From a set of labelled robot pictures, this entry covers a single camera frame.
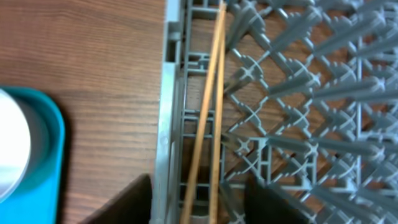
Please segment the wooden chopstick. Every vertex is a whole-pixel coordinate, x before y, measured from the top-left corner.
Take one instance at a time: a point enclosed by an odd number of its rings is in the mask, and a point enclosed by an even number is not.
[[[215,131],[213,140],[213,165],[211,167],[210,224],[217,224],[218,182],[220,178],[221,120],[223,119],[225,24],[221,24],[220,52],[218,54]]]
[[[181,224],[189,224],[190,216],[191,216],[191,212],[192,212],[194,191],[197,186],[200,154],[201,154],[202,145],[203,145],[203,137],[205,134],[206,120],[208,117],[210,97],[211,97],[211,94],[213,91],[213,84],[214,84],[214,79],[215,79],[215,68],[216,68],[216,64],[217,64],[217,56],[218,56],[219,46],[220,46],[221,28],[223,27],[224,19],[225,19],[225,10],[226,10],[226,4],[224,2],[221,2],[220,3],[220,11],[216,18],[215,31],[213,34],[213,46],[211,48],[211,55],[210,55],[211,58],[210,58],[210,63],[209,63],[209,67],[208,67],[208,72],[207,72],[207,79],[206,79],[206,83],[205,83],[205,92],[203,94],[203,100],[202,100],[202,104],[201,104],[200,117],[199,117],[198,129],[197,129],[197,137],[195,140],[195,146],[193,148],[193,159],[192,159],[191,169],[189,172],[187,191],[185,192],[185,200],[184,200],[184,205],[183,205],[181,219],[180,219]]]

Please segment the wood grain surface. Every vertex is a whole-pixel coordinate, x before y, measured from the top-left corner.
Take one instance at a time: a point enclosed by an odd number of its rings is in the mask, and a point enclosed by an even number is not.
[[[0,1],[0,83],[46,92],[70,120],[62,223],[154,170],[164,2]]]

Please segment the gray plastic dish rack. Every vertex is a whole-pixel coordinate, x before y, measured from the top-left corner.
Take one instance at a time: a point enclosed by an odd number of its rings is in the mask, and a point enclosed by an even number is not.
[[[155,162],[154,198],[151,223],[178,223],[186,183],[181,181],[186,121],[197,121],[198,110],[187,105],[188,78],[206,75],[208,52],[190,50],[192,20],[215,20],[218,1],[168,0],[165,10],[164,56],[160,96],[159,129]],[[290,6],[302,12],[288,13]],[[329,11],[341,11],[339,17]],[[226,48],[240,68],[225,82],[226,99],[243,114],[222,136],[220,160],[220,199],[230,223],[243,223],[244,210],[234,194],[243,189],[237,176],[248,172],[259,182],[274,189],[281,197],[315,223],[398,223],[398,3],[382,0],[229,0],[228,13],[234,19],[227,27]],[[286,29],[273,40],[267,35],[270,14],[281,17]],[[312,31],[324,24],[331,35],[315,44]],[[258,60],[242,54],[237,44],[250,35],[264,53]],[[305,60],[287,58],[284,50],[301,41],[310,52]],[[334,62],[329,55],[339,49],[347,52],[344,62]],[[260,63],[272,60],[285,74],[285,80],[269,85]],[[331,74],[322,82],[322,73],[314,74],[311,64],[322,64]],[[248,105],[236,92],[257,83],[267,94],[257,104]],[[305,96],[295,108],[283,97],[300,93]],[[329,101],[343,100],[332,108]],[[276,102],[287,115],[278,126],[266,130],[259,112],[270,101]],[[309,131],[308,114],[319,111],[324,122]],[[212,123],[213,110],[208,122]],[[369,121],[364,128],[365,118]],[[237,134],[250,124],[258,135]],[[284,130],[298,128],[302,139],[284,136]],[[329,138],[335,133],[338,138]],[[212,139],[212,132],[206,136]],[[226,154],[241,161],[226,170]],[[285,166],[275,171],[273,158],[283,158]],[[317,162],[329,165],[321,172]],[[293,182],[285,184],[283,178]],[[210,188],[209,183],[198,184]],[[319,211],[307,206],[315,197],[322,203]],[[207,209],[206,201],[194,206]]]

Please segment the dish rack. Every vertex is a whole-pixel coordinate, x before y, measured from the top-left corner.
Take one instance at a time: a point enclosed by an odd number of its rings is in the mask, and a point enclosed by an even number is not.
[[[210,57],[210,46],[192,49],[211,37],[195,21],[211,32],[217,10],[215,0],[166,3],[152,223],[178,223],[200,112],[192,93],[203,90],[193,80]],[[229,0],[228,15],[220,199],[229,222],[244,220],[239,191],[251,173],[311,222],[398,223],[398,3]],[[193,216],[208,215],[210,187],[198,181]]]

